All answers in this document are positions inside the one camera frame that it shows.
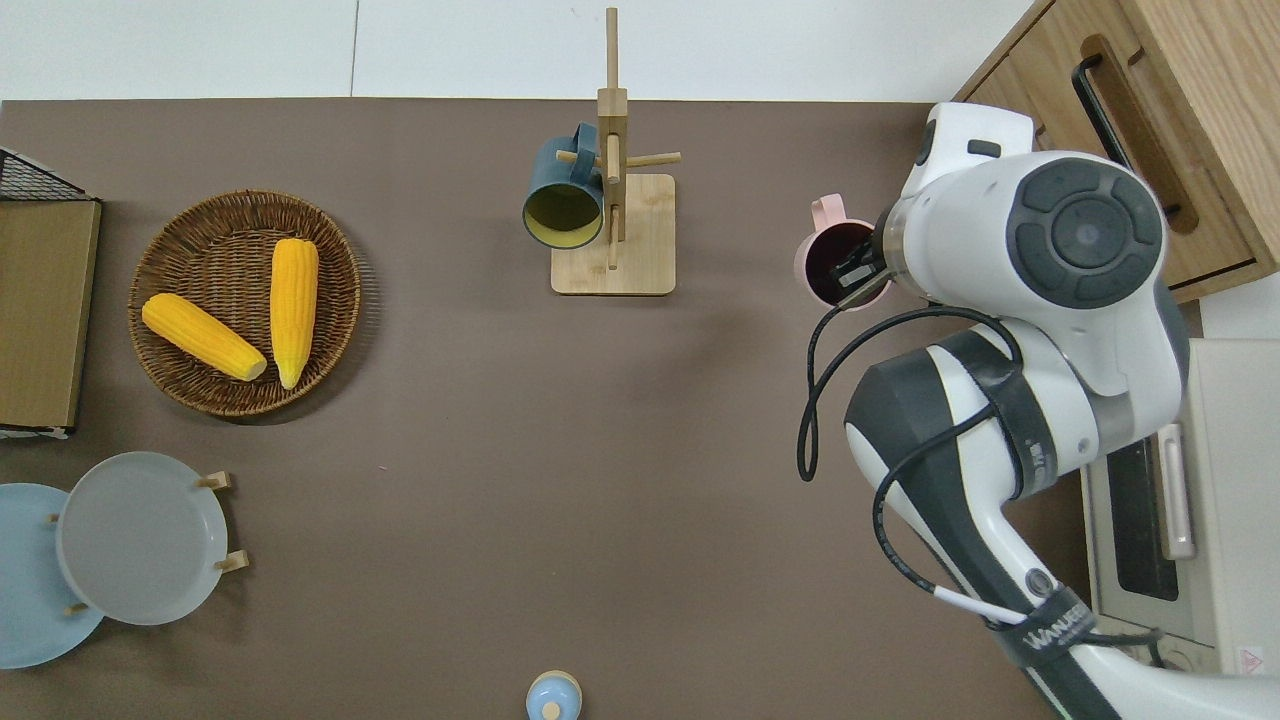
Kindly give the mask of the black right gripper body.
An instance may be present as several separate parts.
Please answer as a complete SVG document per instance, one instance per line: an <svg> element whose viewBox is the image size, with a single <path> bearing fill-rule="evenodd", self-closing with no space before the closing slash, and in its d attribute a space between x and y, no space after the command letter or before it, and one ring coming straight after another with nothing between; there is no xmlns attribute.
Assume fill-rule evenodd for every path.
<svg viewBox="0 0 1280 720"><path fill-rule="evenodd" d="M854 254L852 259L869 263L869 278L867 279L865 284L872 283L873 279L887 268L887 261L884 260L884 252L883 252L883 238L884 238L884 227L882 223L879 223L868 234L864 246Z"/></svg>

